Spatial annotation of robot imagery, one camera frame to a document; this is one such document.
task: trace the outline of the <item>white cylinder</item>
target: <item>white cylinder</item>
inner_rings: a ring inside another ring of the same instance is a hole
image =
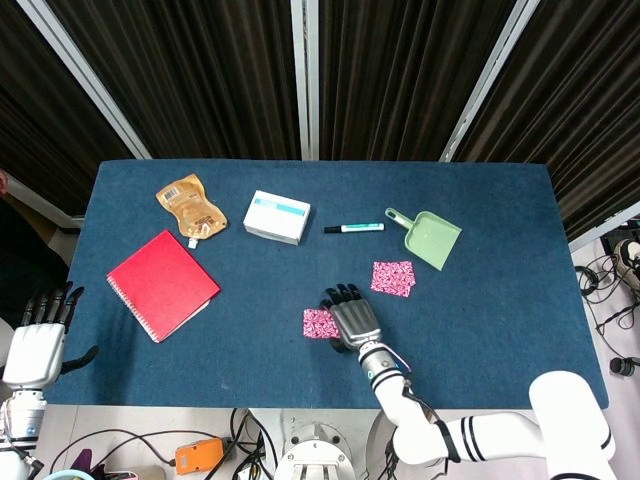
[[[615,479],[607,459],[615,443],[610,437],[605,455],[609,426],[582,377],[563,371],[545,373],[533,381],[529,397],[544,438],[549,477],[581,474]]]
[[[545,457],[538,425],[514,412],[464,417],[447,422],[462,460]]]
[[[391,377],[380,383],[375,395],[389,421],[398,428],[393,448],[398,458],[409,465],[422,465],[448,455],[440,430],[429,423],[422,407],[402,396],[404,378]]]

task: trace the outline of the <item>curtain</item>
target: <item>curtain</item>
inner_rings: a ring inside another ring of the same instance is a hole
[[[131,154],[15,1],[0,2],[0,168],[69,215]]]
[[[640,2],[544,1],[455,161],[546,164],[569,239],[640,201]]]
[[[514,3],[320,2],[320,158],[437,160]]]
[[[300,158],[286,0],[51,0],[154,157]]]

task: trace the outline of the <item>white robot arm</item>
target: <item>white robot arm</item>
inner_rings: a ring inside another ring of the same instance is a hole
[[[47,402],[43,390],[59,375],[83,367],[98,353],[92,347],[80,359],[62,361],[64,342],[83,289],[64,288],[29,301],[17,328],[2,381],[13,390],[0,408],[0,472],[8,480],[31,480],[43,465],[33,457]]]
[[[510,412],[445,423],[413,396],[398,367],[397,362],[404,361],[381,342],[378,321],[358,289],[339,284],[327,293],[331,300],[322,306],[331,312],[341,335],[334,347],[359,352],[374,394],[397,426],[393,446],[403,462],[542,457],[547,459],[551,479],[615,478],[608,463],[615,452],[611,431],[589,386],[578,375],[549,372],[532,383],[529,395],[539,426]],[[427,420],[425,408],[435,415],[435,423]]]

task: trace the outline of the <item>dustpan handle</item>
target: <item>dustpan handle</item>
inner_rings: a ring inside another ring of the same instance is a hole
[[[394,208],[387,208],[384,211],[384,214],[387,217],[389,217],[391,220],[396,222],[398,225],[401,225],[404,228],[406,228],[407,230],[411,230],[411,228],[413,227],[413,222]]]

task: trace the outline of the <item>spiral binding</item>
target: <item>spiral binding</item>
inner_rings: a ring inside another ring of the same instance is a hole
[[[122,290],[120,290],[120,287],[118,287],[118,285],[116,284],[116,282],[113,279],[113,277],[108,275],[107,276],[107,282],[109,282],[109,285],[111,285],[111,288],[113,289],[113,291],[118,294],[118,296],[124,302],[124,304],[127,306],[127,308],[129,310],[131,310],[131,313],[133,313],[133,316],[136,317],[136,320],[138,320],[140,325],[142,325],[142,327],[145,329],[145,331],[149,334],[149,336],[151,337],[151,340],[153,340],[156,343],[159,343],[158,336],[155,334],[153,329],[149,326],[149,324],[144,319],[142,314],[138,311],[138,309],[136,307],[134,307],[133,303],[131,303],[129,301],[129,298],[125,295],[125,293]]]

